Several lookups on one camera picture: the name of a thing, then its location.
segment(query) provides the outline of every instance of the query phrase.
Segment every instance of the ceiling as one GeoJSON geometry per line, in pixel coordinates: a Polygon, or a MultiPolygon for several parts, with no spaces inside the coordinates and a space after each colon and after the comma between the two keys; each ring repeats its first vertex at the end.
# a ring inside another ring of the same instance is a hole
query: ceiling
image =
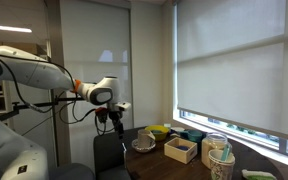
{"type": "MultiPolygon", "coordinates": [[[[166,0],[128,0],[161,5],[166,0]]],[[[0,30],[2,42],[36,43],[45,47],[49,39],[44,0],[0,0],[0,25],[23,27],[32,33],[0,30]]]]}

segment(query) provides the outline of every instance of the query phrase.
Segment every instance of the ceiling light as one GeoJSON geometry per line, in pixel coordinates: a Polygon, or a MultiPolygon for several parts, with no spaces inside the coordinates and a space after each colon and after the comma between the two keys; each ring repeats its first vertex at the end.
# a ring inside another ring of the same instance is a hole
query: ceiling light
{"type": "Polygon", "coordinates": [[[18,32],[26,32],[26,33],[31,33],[32,30],[27,29],[27,28],[18,28],[18,27],[9,27],[9,26],[0,26],[0,30],[4,31],[18,31],[18,32]]]}

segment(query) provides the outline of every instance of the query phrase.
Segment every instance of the jar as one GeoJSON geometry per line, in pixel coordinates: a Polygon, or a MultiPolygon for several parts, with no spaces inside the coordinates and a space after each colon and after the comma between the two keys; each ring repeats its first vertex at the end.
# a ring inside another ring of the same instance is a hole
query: jar
{"type": "Polygon", "coordinates": [[[212,149],[223,150],[226,144],[228,144],[228,141],[225,134],[218,132],[207,133],[206,137],[202,140],[202,163],[210,169],[208,152],[212,149]]]}

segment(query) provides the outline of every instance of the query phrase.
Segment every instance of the cup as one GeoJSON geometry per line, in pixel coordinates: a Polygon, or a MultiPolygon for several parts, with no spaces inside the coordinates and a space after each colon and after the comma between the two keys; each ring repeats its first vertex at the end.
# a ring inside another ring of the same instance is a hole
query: cup
{"type": "Polygon", "coordinates": [[[209,151],[212,180],[232,179],[235,157],[230,153],[226,161],[221,161],[222,154],[223,150],[219,149],[209,151]]]}
{"type": "Polygon", "coordinates": [[[151,131],[145,129],[137,131],[138,148],[149,148],[154,140],[155,136],[151,131]]]}
{"type": "Polygon", "coordinates": [[[181,138],[188,139],[189,141],[192,141],[192,142],[201,142],[202,136],[203,136],[201,131],[194,130],[194,129],[180,131],[179,133],[180,133],[181,138]]]}

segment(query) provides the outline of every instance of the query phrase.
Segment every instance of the white wall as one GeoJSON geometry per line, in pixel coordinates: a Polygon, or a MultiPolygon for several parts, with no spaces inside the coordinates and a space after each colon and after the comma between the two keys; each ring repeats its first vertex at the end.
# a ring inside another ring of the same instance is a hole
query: white wall
{"type": "Polygon", "coordinates": [[[162,7],[132,2],[134,126],[163,124],[162,7]]]}

